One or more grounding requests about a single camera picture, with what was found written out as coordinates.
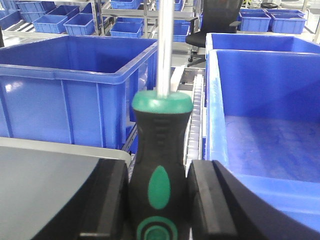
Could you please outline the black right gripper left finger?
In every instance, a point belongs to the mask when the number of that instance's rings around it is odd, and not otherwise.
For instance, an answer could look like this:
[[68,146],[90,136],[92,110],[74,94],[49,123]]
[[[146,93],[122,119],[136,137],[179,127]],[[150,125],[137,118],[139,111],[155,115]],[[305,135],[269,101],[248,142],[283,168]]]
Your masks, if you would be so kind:
[[124,160],[99,159],[84,184],[33,239],[121,239],[127,186]]

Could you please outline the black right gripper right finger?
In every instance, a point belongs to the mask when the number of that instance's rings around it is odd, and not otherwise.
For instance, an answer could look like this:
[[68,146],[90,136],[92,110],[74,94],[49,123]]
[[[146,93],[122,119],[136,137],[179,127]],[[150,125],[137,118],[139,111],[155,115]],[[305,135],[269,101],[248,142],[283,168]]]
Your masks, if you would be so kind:
[[189,187],[194,240],[318,240],[319,232],[251,192],[220,162],[193,160]]

